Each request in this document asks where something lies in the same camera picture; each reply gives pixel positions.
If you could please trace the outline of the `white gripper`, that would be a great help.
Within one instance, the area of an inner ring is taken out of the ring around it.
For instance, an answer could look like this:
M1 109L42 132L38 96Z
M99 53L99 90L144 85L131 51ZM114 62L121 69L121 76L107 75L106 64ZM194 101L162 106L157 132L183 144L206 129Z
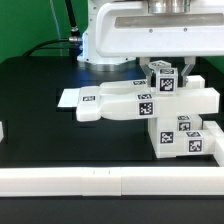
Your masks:
M151 13L146 1L107 3L97 14L96 49L103 57L141 57L148 87L148 57L185 57L185 86L195 56L224 55L224 0L191 0L188 12L173 14Z

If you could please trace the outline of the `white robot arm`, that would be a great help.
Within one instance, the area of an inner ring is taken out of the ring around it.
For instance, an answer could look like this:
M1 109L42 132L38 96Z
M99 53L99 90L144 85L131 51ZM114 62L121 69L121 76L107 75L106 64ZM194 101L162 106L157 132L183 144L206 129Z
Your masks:
M224 55L224 0L88 0L88 19L79 61L93 70L182 57L185 84L198 57Z

